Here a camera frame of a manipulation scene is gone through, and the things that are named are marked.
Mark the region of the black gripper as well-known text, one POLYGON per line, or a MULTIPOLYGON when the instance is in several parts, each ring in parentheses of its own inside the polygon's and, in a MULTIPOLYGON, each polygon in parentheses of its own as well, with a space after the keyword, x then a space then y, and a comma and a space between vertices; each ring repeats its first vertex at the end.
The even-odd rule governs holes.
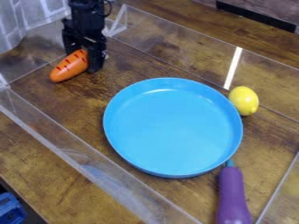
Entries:
POLYGON ((104 65, 107 46, 103 30, 105 28, 105 0, 68 0, 71 18, 61 20, 61 38, 67 54, 83 46, 88 48, 88 72, 93 74, 104 65))

